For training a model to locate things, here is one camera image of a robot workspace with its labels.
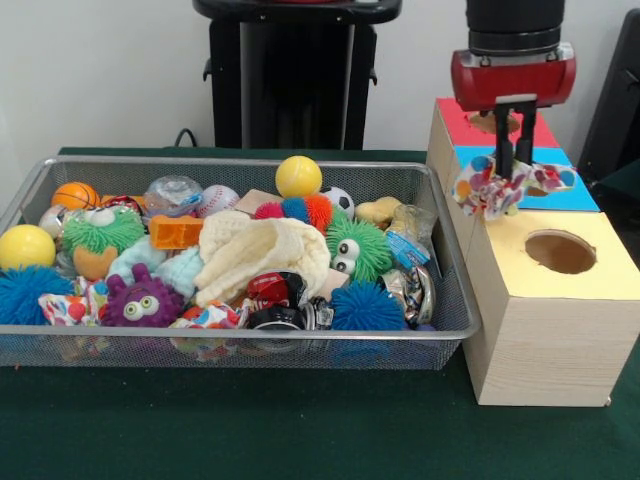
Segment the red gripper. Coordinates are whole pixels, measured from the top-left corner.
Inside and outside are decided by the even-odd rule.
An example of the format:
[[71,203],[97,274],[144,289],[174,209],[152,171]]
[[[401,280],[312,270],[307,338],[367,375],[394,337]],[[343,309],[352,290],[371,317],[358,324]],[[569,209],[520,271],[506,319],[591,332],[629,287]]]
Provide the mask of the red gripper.
[[509,140],[509,114],[513,104],[522,115],[515,157],[531,165],[537,107],[564,103],[576,78],[576,56],[571,47],[557,47],[541,54],[500,57],[479,56],[458,50],[451,60],[454,96],[464,111],[494,109],[496,126],[496,174],[510,179],[513,145]]

